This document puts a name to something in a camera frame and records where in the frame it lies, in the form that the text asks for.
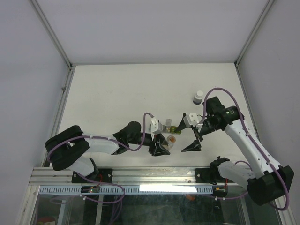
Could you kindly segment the clear glass pill bottle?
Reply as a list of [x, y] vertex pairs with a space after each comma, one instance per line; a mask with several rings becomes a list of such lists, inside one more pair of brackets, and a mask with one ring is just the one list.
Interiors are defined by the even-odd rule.
[[167, 150], [171, 150], [175, 143], [169, 142], [167, 138], [163, 142], [163, 147]]

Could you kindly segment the weekly pill organizer strip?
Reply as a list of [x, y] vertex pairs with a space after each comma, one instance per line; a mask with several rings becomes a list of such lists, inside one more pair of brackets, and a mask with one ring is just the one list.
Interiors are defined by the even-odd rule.
[[163, 133], [181, 135], [181, 131], [177, 131], [177, 127], [172, 125], [172, 120], [169, 118], [166, 119], [165, 124], [163, 124]]

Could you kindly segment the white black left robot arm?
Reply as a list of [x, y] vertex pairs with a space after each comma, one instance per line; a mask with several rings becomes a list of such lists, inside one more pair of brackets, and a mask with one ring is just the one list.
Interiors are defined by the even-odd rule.
[[170, 155], [163, 142], [162, 134], [149, 134], [141, 131], [137, 121], [131, 121], [119, 132], [108, 137], [97, 137], [85, 134], [79, 125], [73, 125], [45, 142], [47, 161], [55, 171], [69, 169], [82, 175], [88, 182], [98, 178], [99, 170], [92, 158], [85, 153], [105, 153], [120, 155], [129, 151], [130, 145], [148, 147], [148, 152], [156, 157]]

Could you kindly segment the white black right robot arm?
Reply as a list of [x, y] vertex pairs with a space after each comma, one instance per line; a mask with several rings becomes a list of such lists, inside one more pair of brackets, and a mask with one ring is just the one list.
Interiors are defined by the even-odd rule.
[[176, 132], [191, 128], [196, 139], [182, 152], [200, 151], [203, 136], [224, 131], [239, 147], [247, 159], [251, 171], [234, 164], [230, 159], [218, 157], [210, 168], [203, 172], [202, 180], [216, 185], [222, 179], [229, 179], [247, 190], [257, 205], [267, 204], [282, 196], [287, 196], [294, 172], [289, 166], [282, 166], [246, 127], [246, 121], [236, 106], [225, 107], [218, 97], [209, 98], [205, 106], [204, 121], [200, 122], [196, 113], [182, 116]]

